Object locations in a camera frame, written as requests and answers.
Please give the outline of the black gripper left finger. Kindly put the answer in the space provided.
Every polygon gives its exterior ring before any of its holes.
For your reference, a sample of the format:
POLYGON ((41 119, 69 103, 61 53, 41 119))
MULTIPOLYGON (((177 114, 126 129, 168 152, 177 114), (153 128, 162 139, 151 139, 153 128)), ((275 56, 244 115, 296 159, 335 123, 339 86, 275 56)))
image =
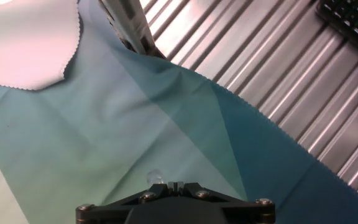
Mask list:
POLYGON ((153 184, 149 189, 128 196, 108 205, 86 203, 75 209, 76 224, 102 223, 106 221, 123 222, 129 213, 139 205, 175 196, 175 183, 153 184))

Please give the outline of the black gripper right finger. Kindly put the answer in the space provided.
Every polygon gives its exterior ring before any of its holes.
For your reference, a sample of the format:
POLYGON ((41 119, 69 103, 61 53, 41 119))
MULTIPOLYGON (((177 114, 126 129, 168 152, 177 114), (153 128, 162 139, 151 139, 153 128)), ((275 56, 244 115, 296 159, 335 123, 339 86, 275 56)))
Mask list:
POLYGON ((217 205, 231 223, 275 223, 275 203, 267 198, 244 201, 200 186, 199 183, 176 183, 176 195, 217 205))

